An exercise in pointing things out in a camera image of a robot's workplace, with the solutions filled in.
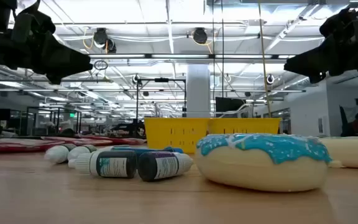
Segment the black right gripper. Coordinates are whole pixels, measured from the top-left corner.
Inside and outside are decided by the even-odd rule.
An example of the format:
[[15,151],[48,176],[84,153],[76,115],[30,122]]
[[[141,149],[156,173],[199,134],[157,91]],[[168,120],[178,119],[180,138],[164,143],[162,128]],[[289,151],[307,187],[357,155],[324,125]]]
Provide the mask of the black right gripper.
[[318,83],[349,70],[358,71],[358,19],[331,33],[322,43],[306,52],[287,59],[284,70]]

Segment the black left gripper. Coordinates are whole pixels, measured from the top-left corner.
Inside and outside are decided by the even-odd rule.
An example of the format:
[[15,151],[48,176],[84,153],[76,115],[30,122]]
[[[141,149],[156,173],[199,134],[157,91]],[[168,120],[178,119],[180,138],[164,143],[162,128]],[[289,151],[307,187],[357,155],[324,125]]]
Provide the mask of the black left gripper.
[[[0,32],[0,65],[12,70],[29,68],[44,74],[51,84],[59,85],[62,79],[93,67],[90,57],[59,43],[51,32],[30,31],[24,43],[11,40],[12,31]],[[40,53],[45,63],[40,63]]]

